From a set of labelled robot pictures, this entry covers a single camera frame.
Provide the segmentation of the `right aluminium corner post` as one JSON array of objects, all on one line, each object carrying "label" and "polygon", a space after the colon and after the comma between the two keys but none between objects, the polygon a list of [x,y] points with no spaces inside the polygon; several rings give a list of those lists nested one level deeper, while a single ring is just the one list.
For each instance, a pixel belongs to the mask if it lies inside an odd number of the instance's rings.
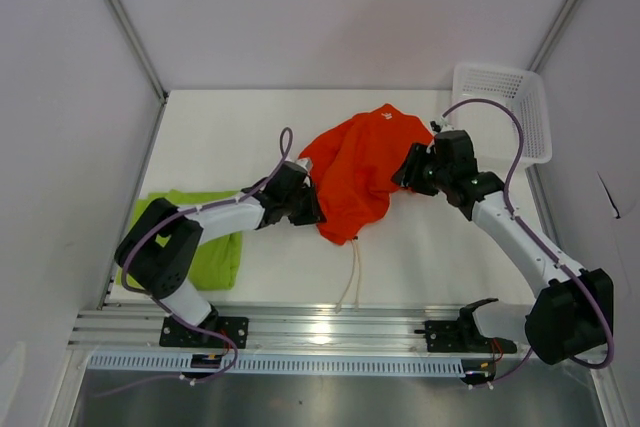
[{"label": "right aluminium corner post", "polygon": [[554,15],[552,22],[549,24],[528,64],[527,69],[529,71],[535,73],[542,71],[583,1],[584,0],[562,0],[558,11]]}]

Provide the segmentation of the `white plastic basket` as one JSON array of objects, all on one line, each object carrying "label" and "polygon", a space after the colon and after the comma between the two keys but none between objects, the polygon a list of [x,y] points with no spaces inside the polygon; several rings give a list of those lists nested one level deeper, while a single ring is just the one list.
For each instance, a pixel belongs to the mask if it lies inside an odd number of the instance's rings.
[{"label": "white plastic basket", "polygon": [[552,138],[546,93],[533,72],[463,62],[454,68],[452,102],[465,105],[447,119],[468,132],[476,156],[486,163],[507,166],[519,146],[520,163],[547,163]]}]

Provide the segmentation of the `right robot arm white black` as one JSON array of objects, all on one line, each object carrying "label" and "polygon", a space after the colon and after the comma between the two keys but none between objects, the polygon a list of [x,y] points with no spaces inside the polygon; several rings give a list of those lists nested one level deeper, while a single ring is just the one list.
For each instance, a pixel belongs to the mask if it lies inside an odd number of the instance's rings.
[{"label": "right robot arm white black", "polygon": [[437,134],[429,145],[414,143],[392,180],[427,196],[444,194],[447,202],[484,231],[527,282],[532,305],[494,298],[463,307],[458,342],[479,350],[493,338],[529,346],[554,365],[598,346],[606,348],[599,367],[614,354],[614,286],[602,269],[587,270],[547,236],[531,228],[509,196],[507,183],[478,169],[473,144],[463,130]]}]

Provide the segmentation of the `left aluminium corner post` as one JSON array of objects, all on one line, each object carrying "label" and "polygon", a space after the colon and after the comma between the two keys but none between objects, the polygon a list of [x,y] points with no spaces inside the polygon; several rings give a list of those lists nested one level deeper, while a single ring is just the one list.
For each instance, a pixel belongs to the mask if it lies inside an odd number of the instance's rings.
[{"label": "left aluminium corner post", "polygon": [[134,60],[141,69],[154,96],[161,104],[166,101],[167,92],[153,66],[143,42],[132,23],[122,0],[104,0],[113,20],[124,38]]}]

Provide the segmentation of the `orange shorts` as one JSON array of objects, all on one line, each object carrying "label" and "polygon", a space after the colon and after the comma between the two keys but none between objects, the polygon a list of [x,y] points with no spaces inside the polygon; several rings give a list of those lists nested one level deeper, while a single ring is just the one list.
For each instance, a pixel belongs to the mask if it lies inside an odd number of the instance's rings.
[{"label": "orange shorts", "polygon": [[326,240],[343,245],[362,227],[382,219],[399,190],[392,176],[415,143],[433,134],[416,116],[391,104],[359,113],[316,137],[299,154],[312,162],[311,178],[326,221]]}]

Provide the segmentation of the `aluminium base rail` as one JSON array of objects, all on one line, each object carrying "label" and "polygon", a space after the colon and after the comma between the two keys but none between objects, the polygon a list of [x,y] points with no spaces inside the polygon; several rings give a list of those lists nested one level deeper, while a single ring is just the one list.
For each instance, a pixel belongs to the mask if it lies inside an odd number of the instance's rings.
[{"label": "aluminium base rail", "polygon": [[[427,320],[452,320],[457,306],[346,308],[329,304],[220,303],[224,316],[246,317],[244,353],[403,356],[424,353],[416,333]],[[108,303],[77,314],[67,347],[157,350],[164,313],[142,302]]]}]

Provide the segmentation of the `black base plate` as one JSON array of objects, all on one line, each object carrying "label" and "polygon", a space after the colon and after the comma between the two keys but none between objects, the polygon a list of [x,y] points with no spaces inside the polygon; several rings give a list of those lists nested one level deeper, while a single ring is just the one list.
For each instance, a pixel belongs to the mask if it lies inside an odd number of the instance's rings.
[{"label": "black base plate", "polygon": [[194,331],[182,325],[173,316],[166,317],[159,337],[161,347],[171,348],[208,348],[223,349],[231,348],[227,340],[232,341],[238,349],[246,347],[249,333],[249,319],[239,316],[221,316],[219,314],[210,315],[200,329],[216,332],[218,337],[211,336],[199,331]]},{"label": "black base plate", "polygon": [[424,338],[430,353],[515,354],[514,342],[481,335],[477,327],[464,320],[427,320],[414,333]]}]

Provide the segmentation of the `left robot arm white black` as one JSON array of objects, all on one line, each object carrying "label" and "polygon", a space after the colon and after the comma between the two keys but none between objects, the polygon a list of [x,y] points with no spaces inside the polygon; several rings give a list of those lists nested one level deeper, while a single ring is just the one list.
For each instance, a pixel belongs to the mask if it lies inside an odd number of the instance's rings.
[{"label": "left robot arm white black", "polygon": [[217,312],[188,279],[198,247],[284,218],[295,226],[324,222],[311,167],[308,158],[284,160],[254,186],[206,204],[151,201],[116,250],[121,285],[156,302],[182,325],[192,345],[209,345],[217,334]]}]

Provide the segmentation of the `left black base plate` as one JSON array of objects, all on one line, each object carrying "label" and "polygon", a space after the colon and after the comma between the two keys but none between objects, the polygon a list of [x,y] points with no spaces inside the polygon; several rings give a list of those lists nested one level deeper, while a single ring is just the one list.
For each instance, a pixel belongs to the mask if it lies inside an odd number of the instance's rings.
[{"label": "left black base plate", "polygon": [[218,337],[211,336],[199,331],[194,331],[182,325],[173,316],[166,317],[159,337],[161,347],[171,348],[208,348],[223,349],[231,348],[227,340],[232,341],[238,349],[246,347],[249,333],[249,319],[239,316],[221,316],[219,314],[210,315],[200,329],[216,332]]}]

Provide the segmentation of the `aluminium corner post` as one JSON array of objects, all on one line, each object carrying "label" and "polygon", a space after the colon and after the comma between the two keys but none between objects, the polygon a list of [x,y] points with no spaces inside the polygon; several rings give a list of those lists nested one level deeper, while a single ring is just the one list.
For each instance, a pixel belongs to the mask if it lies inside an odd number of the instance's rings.
[{"label": "aluminium corner post", "polygon": [[167,92],[153,66],[143,42],[132,23],[122,0],[104,0],[113,20],[124,38],[134,60],[141,69],[154,96],[161,104],[166,101]]},{"label": "aluminium corner post", "polygon": [[549,24],[528,64],[527,69],[529,71],[535,73],[542,71],[583,1],[584,0],[562,0],[558,11],[554,15],[552,22]]}]

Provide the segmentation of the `lime green shorts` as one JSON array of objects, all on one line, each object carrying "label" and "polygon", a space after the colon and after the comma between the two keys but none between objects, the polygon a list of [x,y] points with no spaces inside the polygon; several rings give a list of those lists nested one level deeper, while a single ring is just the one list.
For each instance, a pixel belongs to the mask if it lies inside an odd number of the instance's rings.
[{"label": "lime green shorts", "polygon": [[[175,206],[183,207],[220,201],[234,194],[234,191],[186,192],[176,189],[150,192],[146,197],[136,201],[130,226],[136,224],[156,199],[165,198]],[[242,245],[243,235],[240,232],[200,244],[187,273],[187,278],[194,288],[200,291],[232,289],[241,264]]]}]

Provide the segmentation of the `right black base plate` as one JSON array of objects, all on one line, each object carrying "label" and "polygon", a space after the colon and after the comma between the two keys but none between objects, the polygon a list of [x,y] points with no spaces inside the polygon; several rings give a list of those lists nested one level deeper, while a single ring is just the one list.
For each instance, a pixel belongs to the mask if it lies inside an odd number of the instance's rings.
[{"label": "right black base plate", "polygon": [[427,320],[414,333],[424,338],[430,353],[515,354],[514,342],[481,335],[477,327],[464,320]]}]

